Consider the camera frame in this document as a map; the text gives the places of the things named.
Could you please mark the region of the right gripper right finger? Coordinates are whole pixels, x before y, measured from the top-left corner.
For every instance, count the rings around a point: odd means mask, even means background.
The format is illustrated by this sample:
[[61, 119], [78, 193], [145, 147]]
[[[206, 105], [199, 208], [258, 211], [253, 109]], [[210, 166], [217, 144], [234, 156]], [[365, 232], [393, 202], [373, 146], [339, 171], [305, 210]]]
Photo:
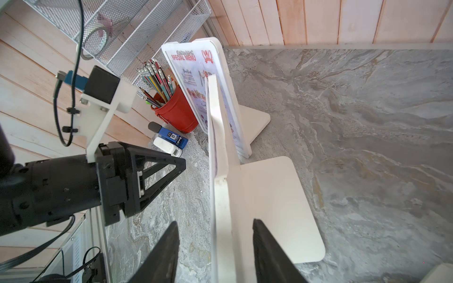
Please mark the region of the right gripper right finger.
[[258, 283], [308, 283], [262, 220], [254, 219], [252, 228]]

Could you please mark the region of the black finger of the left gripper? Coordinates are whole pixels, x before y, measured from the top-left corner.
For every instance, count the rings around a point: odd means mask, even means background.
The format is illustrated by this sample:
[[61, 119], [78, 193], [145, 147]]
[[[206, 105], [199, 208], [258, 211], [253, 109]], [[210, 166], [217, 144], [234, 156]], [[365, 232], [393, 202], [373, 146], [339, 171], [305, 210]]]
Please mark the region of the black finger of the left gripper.
[[123, 212], [142, 212], [185, 169], [186, 160], [167, 153], [125, 145], [127, 201]]

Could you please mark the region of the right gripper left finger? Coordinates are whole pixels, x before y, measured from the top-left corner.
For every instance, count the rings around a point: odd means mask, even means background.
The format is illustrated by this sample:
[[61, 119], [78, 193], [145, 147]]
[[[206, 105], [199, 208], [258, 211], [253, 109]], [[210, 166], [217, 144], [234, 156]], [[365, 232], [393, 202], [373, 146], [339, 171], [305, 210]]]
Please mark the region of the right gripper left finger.
[[179, 244], [178, 224], [173, 221], [129, 283], [174, 283]]

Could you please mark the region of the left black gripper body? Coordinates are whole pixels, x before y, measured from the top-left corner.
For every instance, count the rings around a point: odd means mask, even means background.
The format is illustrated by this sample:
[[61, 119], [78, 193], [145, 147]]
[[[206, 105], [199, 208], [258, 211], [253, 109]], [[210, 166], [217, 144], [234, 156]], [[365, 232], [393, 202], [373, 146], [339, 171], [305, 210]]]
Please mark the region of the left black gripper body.
[[141, 147], [123, 142], [100, 145], [95, 161], [86, 155], [1, 163], [1, 235], [44, 222], [66, 221], [72, 214], [104, 207], [105, 224], [141, 211], [137, 171]]

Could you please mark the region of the pink new menu sheet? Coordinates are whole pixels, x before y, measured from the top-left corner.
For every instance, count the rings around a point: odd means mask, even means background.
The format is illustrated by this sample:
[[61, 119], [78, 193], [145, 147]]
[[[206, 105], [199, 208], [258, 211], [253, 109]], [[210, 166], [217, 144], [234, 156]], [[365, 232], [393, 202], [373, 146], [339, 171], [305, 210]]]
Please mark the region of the pink new menu sheet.
[[230, 72], [223, 50], [163, 48], [166, 59], [178, 78], [180, 87], [189, 101], [202, 129], [208, 129], [208, 86], [210, 75], [217, 77], [223, 97], [233, 140], [240, 155], [251, 155], [250, 145], [245, 140], [243, 117], [235, 95]]

